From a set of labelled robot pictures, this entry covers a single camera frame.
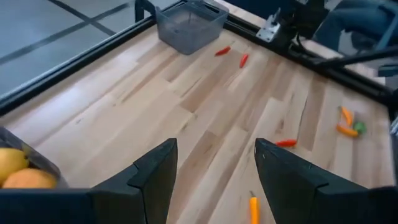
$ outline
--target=wooden tabletop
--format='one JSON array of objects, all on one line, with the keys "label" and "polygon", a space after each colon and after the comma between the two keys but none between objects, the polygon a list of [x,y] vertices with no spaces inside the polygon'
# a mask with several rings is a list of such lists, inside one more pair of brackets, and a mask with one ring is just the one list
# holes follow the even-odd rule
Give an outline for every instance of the wooden tabletop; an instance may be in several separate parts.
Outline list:
[{"label": "wooden tabletop", "polygon": [[[214,57],[227,45],[230,53]],[[249,60],[240,69],[243,53]],[[341,105],[366,123],[364,136],[336,132]],[[274,223],[254,162],[255,138],[298,139],[289,150],[324,169],[365,187],[394,184],[383,105],[228,31],[186,56],[152,27],[1,124],[58,165],[71,187],[94,186],[177,138],[168,223],[249,223],[250,190],[259,197],[261,223]]]}]

